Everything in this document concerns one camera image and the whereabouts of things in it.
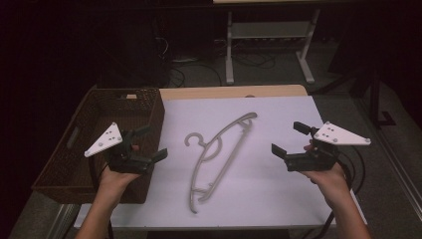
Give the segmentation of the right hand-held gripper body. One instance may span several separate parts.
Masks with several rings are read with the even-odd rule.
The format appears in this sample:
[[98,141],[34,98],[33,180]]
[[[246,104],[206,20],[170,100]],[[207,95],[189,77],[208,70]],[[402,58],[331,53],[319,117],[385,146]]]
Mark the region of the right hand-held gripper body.
[[312,149],[303,153],[287,154],[284,162],[288,171],[326,171],[336,164],[342,145],[370,145],[363,137],[329,121],[320,128],[312,127]]

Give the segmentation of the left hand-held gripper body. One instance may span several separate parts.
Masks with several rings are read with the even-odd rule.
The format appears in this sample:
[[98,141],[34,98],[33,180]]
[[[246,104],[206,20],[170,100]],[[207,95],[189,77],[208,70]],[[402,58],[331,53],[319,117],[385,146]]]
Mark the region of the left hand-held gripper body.
[[121,173],[144,174],[153,165],[151,157],[142,156],[132,148],[132,141],[137,137],[132,130],[120,129],[113,122],[100,137],[85,151],[89,158],[102,152],[110,170]]

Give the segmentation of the brown wicker basket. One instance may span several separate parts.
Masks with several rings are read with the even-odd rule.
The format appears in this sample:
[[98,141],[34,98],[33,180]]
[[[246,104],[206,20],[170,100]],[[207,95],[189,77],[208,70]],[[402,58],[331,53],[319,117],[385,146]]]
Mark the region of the brown wicker basket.
[[85,151],[116,123],[122,130],[148,125],[150,131],[135,137],[139,154],[158,152],[165,109],[160,91],[146,89],[93,89],[78,106],[33,189],[62,204],[90,203],[96,196],[93,180],[105,166],[100,152],[92,158]]

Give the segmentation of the grey plastic clothes hanger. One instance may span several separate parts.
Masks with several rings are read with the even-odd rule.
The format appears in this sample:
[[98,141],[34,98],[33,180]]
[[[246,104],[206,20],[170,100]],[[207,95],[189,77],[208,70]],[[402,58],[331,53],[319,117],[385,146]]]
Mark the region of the grey plastic clothes hanger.
[[[245,115],[234,119],[232,122],[228,123],[224,126],[219,132],[217,132],[208,142],[204,141],[204,137],[199,132],[191,132],[184,138],[184,144],[186,146],[190,145],[190,139],[192,137],[197,138],[197,144],[203,148],[202,152],[200,153],[197,162],[195,163],[194,169],[192,171],[192,175],[190,178],[190,186],[189,186],[189,209],[193,214],[197,214],[198,210],[195,205],[195,195],[200,194],[200,197],[197,199],[198,202],[203,202],[208,200],[212,194],[214,193],[215,189],[220,184],[220,181],[226,174],[226,171],[230,168],[232,161],[236,158],[241,146],[244,144],[245,139],[247,138],[249,132],[253,127],[253,119],[258,117],[257,113],[250,112],[246,113]],[[236,141],[232,151],[228,155],[224,165],[214,178],[212,182],[209,183],[207,188],[200,188],[197,186],[197,178],[199,175],[199,170],[201,165],[207,161],[215,159],[218,154],[223,149],[223,134],[230,130],[232,127],[238,125],[241,128],[241,135],[239,139]]]

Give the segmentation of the person's left hand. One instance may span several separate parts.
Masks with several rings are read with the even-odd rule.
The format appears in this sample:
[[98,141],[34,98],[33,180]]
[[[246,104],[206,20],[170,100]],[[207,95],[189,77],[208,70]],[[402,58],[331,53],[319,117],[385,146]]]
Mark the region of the person's left hand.
[[121,173],[105,167],[100,181],[98,194],[107,198],[121,197],[130,183],[139,178],[139,174]]

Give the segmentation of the person's right hand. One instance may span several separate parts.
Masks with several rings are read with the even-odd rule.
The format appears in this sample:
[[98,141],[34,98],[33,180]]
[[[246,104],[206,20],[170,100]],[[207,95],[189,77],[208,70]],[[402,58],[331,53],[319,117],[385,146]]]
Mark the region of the person's right hand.
[[302,171],[302,175],[318,186],[329,204],[337,204],[350,195],[344,171],[338,163],[330,170]]

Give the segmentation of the white table mat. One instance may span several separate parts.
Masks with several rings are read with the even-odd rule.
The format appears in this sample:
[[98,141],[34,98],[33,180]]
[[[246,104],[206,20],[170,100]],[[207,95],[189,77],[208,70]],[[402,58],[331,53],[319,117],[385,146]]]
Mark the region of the white table mat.
[[[289,153],[302,151],[309,137],[294,130],[295,121],[320,127],[322,120],[311,97],[268,97],[206,100],[168,100],[160,144],[168,156],[156,164],[147,198],[142,204],[121,204],[113,212],[115,228],[144,230],[295,227],[324,224],[330,209],[305,176],[289,172],[271,152],[276,144]],[[203,148],[197,138],[184,144],[191,132],[208,142],[228,123],[254,112],[253,127],[212,196],[189,209],[192,171]],[[241,128],[226,131],[223,149],[201,165],[197,186],[214,180]]]

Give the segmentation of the black floor stand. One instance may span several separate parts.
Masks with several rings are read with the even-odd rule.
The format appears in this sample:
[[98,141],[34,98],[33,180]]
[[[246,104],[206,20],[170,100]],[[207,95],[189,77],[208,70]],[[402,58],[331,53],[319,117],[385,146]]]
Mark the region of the black floor stand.
[[354,99],[362,99],[366,92],[369,92],[368,117],[376,128],[387,125],[396,125],[396,122],[389,114],[380,109],[380,79],[377,69],[373,66],[361,66],[326,86],[311,91],[312,96],[324,95],[338,88],[348,81],[353,84],[348,94]]

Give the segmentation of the metal floor rail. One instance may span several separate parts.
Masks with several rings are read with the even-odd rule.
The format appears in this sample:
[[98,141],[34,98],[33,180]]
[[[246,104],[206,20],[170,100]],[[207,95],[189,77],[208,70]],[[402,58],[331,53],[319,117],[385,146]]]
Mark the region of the metal floor rail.
[[409,174],[401,163],[398,154],[393,150],[393,147],[388,142],[385,134],[381,130],[378,130],[376,135],[382,150],[386,154],[386,157],[391,164],[392,171],[395,174],[400,187],[402,188],[419,220],[422,222],[422,193],[417,189],[416,185],[410,178]]

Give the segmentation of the white metal-frame desk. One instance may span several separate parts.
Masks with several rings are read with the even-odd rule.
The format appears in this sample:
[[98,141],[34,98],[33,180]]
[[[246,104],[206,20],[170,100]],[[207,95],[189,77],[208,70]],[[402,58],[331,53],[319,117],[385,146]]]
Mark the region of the white metal-frame desk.
[[[304,39],[303,46],[296,51],[296,58],[302,74],[308,84],[316,80],[307,61],[307,54],[316,32],[320,12],[324,5],[346,3],[347,0],[212,0],[214,7],[227,7],[225,78],[228,85],[235,83],[233,66],[233,41],[251,39]],[[239,22],[234,20],[234,13],[241,8],[282,12],[282,8],[310,8],[307,20],[261,20]]]

